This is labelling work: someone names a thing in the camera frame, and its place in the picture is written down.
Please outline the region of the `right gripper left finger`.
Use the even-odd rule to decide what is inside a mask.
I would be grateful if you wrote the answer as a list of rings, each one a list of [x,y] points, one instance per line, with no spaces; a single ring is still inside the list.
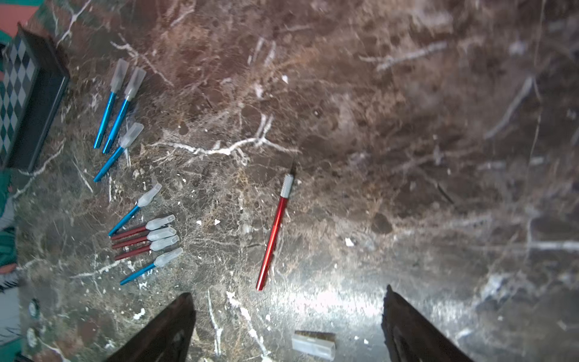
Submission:
[[[195,328],[190,293],[180,294],[108,361],[184,361]]]

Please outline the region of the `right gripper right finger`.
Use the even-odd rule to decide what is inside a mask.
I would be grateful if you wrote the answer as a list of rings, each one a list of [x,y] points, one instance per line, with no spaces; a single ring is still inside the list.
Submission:
[[[470,361],[401,295],[387,286],[381,328],[392,361]]]

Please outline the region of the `blue knife bottom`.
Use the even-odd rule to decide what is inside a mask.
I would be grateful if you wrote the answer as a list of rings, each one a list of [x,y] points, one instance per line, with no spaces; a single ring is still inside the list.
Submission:
[[[161,256],[158,256],[153,263],[147,265],[146,267],[142,268],[141,270],[136,271],[136,272],[132,273],[131,275],[129,275],[128,277],[126,277],[125,279],[123,279],[120,282],[120,285],[121,286],[126,285],[129,282],[131,282],[135,279],[138,279],[140,276],[153,270],[154,268],[164,267],[165,265],[169,264],[174,259],[178,258],[180,255],[182,255],[183,252],[184,252],[184,250],[182,249],[182,247],[178,247],[177,249],[174,249],[170,252],[163,253]]]

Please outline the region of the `clear protective cap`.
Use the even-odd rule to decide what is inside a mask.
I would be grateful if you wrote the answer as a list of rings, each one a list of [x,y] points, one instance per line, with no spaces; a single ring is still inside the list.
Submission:
[[[336,344],[330,339],[321,339],[308,334],[295,332],[292,335],[291,342],[294,351],[328,361],[335,360]]]

